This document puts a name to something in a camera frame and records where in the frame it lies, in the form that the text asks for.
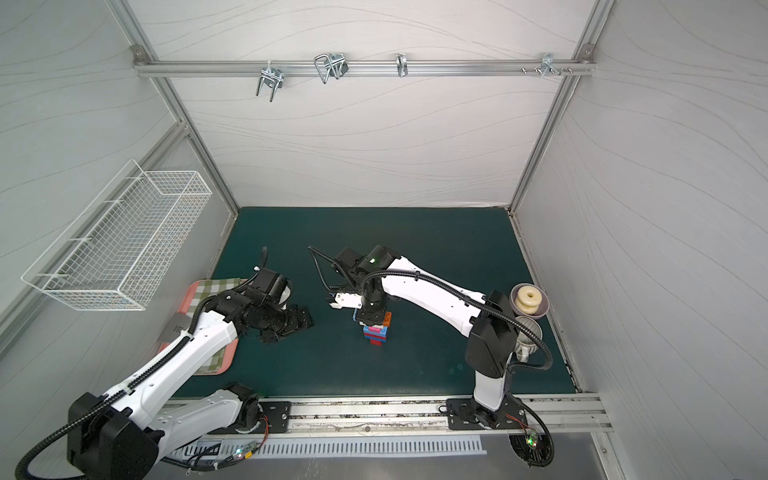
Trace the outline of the light blue long lego brick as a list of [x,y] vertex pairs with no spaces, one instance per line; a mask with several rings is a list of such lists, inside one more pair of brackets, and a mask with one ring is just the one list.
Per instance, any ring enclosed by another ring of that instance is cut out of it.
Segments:
[[364,334],[365,337],[375,337],[375,338],[383,338],[383,339],[387,338],[387,334],[386,335],[376,335],[376,334],[373,334],[371,332],[368,332],[367,331],[367,327],[369,327],[369,326],[364,326],[363,327],[363,334]]

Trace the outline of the white long lego brick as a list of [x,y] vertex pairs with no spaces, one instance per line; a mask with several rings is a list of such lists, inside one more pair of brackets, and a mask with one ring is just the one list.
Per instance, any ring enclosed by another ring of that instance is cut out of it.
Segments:
[[329,305],[333,309],[361,309],[362,297],[356,293],[338,292],[329,300]]

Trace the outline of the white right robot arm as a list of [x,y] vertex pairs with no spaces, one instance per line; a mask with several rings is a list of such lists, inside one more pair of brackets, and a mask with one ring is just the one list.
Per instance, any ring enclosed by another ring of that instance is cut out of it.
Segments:
[[331,307],[352,309],[355,321],[374,329],[384,326],[391,299],[406,300],[439,317],[467,338],[465,359],[475,371],[476,405],[492,413],[501,409],[519,329],[500,300],[448,283],[383,246],[367,255],[346,248],[332,264],[346,285],[333,294]]

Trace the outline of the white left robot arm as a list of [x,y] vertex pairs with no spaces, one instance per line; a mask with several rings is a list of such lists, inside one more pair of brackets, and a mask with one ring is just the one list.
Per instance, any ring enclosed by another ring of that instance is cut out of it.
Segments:
[[164,412],[166,402],[215,353],[250,331],[267,344],[312,327],[305,305],[289,303],[292,283],[268,268],[202,300],[190,325],[143,367],[101,396],[69,410],[67,459],[88,479],[142,479],[172,451],[220,429],[266,433],[269,417],[254,390],[230,383]]

